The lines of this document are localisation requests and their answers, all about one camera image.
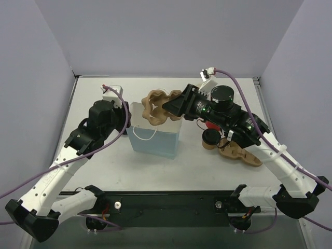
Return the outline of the single brown pulp carrier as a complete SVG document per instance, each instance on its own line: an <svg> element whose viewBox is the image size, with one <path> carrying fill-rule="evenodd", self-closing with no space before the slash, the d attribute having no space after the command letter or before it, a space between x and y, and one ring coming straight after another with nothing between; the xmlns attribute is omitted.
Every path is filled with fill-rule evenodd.
<svg viewBox="0 0 332 249"><path fill-rule="evenodd" d="M177 117L162 107L164 103L174 100L181 93L180 90L173 90L170 93L165 93L163 90L152 90L148 96L141 100L144 106L142 117L148 120L152 126L162 125L168 118L172 121L181 120L181 116Z"/></svg>

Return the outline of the single black cup lid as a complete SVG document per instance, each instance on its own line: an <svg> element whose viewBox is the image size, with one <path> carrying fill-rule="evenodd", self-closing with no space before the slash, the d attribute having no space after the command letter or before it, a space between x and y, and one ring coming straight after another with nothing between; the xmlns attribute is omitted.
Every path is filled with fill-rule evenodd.
<svg viewBox="0 0 332 249"><path fill-rule="evenodd" d="M215 129L206 129L202 133L202 140L208 145L217 145L221 140L221 134Z"/></svg>

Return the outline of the blue paper bag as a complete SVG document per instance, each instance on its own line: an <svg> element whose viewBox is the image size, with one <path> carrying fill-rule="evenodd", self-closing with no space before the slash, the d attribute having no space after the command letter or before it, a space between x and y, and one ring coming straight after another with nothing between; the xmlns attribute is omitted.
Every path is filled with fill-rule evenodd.
<svg viewBox="0 0 332 249"><path fill-rule="evenodd" d="M131 121L127 128L131 146L134 151L156 156L175 158L178 149L179 132L182 118L167 121L159 126L152 126L142 117L144 106L140 102L130 104Z"/></svg>

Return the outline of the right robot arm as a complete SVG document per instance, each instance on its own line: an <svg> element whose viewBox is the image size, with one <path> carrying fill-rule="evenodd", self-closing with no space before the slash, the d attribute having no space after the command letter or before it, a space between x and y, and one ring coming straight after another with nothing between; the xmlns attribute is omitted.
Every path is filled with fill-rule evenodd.
<svg viewBox="0 0 332 249"><path fill-rule="evenodd" d="M269 127L257 115L235 104L233 96L232 88L217 86L208 99L199 93L198 87L188 84L178 97L165 102L162 107L177 117L190 121L202 118L219 126L228 141L253 154L280 181L278 186L238 186L230 198L233 210L272 207L294 219L313 212L319 202L318 196L329 187L329 181L296 163Z"/></svg>

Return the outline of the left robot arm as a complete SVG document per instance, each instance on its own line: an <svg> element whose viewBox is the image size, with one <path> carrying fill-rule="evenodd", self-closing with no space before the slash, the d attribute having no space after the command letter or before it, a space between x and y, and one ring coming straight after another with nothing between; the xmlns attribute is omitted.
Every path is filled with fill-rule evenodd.
<svg viewBox="0 0 332 249"><path fill-rule="evenodd" d="M48 240L59 224L72 216L105 208L105 192L89 185L66 199L58 195L74 174L94 154L105 148L105 141L117 130L120 135L130 125L128 102L120 107L114 101L94 102L78 127L73 130L47 173L20 199L11 199L5 209L12 220L38 242Z"/></svg>

